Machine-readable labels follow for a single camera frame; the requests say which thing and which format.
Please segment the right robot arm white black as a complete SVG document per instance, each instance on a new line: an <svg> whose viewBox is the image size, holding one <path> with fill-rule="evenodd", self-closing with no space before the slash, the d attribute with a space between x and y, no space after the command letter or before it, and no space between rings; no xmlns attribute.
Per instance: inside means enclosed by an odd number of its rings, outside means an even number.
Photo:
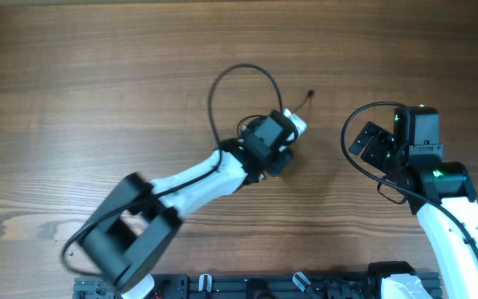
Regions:
<svg viewBox="0 0 478 299"><path fill-rule="evenodd" d="M393 102L393 131L368 122L344 157L378 186L397 190L432 245L447 295L478 298L478 203L460 162L443 159L440 115L430 106Z"/></svg>

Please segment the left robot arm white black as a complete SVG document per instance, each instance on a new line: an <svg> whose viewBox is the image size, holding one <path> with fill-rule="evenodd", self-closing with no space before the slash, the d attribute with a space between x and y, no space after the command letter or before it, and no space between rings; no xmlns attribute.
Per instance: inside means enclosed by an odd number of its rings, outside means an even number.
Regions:
<svg viewBox="0 0 478 299"><path fill-rule="evenodd" d="M290 145L306 128L297 114L273 110L181 173L151 181L132 173L86 221L76 241L116 294L144 298L155 288L151 270L185 218L266 175L277 176L292 160Z"/></svg>

